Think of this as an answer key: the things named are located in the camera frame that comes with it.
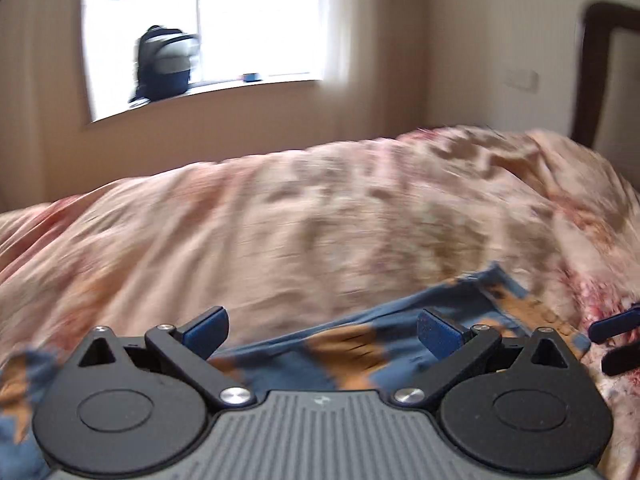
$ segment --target window sill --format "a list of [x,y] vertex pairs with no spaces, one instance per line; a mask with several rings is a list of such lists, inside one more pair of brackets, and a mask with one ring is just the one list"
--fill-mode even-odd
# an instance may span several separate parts
[[252,83],[245,83],[241,80],[235,80],[235,81],[226,81],[226,82],[222,82],[222,83],[211,83],[211,84],[204,84],[204,85],[200,85],[200,86],[196,86],[193,88],[190,88],[189,90],[187,90],[184,94],[180,94],[174,97],[169,97],[168,99],[163,99],[161,101],[141,101],[139,103],[133,102],[132,104],[129,105],[129,107],[125,108],[122,111],[107,115],[107,116],[103,116],[103,117],[98,117],[95,119],[92,119],[92,123],[97,123],[100,121],[103,121],[105,119],[109,119],[111,117],[116,117],[116,116],[120,116],[126,112],[129,112],[130,110],[136,110],[137,108],[143,108],[146,107],[148,105],[153,105],[154,103],[162,103],[162,102],[166,102],[166,101],[174,101],[175,99],[181,99],[183,97],[186,96],[190,96],[190,95],[196,95],[196,94],[203,94],[205,92],[213,92],[216,90],[225,90],[225,89],[229,89],[229,88],[240,88],[243,86],[256,86],[256,85],[266,85],[266,84],[272,84],[272,83],[287,83],[287,82],[296,82],[296,81],[318,81],[320,78],[315,75],[315,74],[311,74],[311,73],[307,73],[307,74],[289,74],[289,75],[281,75],[281,76],[272,76],[272,77],[267,77],[265,79],[263,79],[262,81],[255,81]]

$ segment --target bedding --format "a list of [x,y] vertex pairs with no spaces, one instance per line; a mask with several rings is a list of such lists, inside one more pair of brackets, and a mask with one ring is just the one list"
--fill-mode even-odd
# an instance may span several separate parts
[[[214,304],[228,345],[248,344],[494,260],[584,332],[640,300],[639,226],[607,161],[542,131],[417,130],[192,164],[0,215],[0,361],[39,348],[62,362],[96,324],[139,335]],[[603,377],[605,350],[582,358],[616,421],[601,469],[640,478],[640,372]]]

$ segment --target logo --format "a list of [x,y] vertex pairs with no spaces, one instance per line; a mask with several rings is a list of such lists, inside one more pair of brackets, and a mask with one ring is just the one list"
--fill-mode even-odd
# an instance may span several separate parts
[[320,397],[316,397],[314,399],[314,402],[316,404],[320,404],[320,406],[324,406],[325,404],[327,404],[328,402],[331,402],[331,399],[325,395],[320,396]]

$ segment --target blue object on window sill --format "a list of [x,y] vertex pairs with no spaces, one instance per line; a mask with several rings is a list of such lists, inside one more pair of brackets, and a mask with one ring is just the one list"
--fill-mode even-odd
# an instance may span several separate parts
[[252,74],[242,74],[242,81],[245,83],[255,83],[257,81],[262,81],[262,77],[258,73]]

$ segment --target dark wooden bed frame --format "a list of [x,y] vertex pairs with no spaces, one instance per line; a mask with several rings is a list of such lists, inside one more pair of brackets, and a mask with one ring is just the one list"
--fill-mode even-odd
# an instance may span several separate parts
[[600,123],[611,38],[617,29],[640,32],[640,9],[602,0],[585,8],[571,138],[587,148],[593,147]]

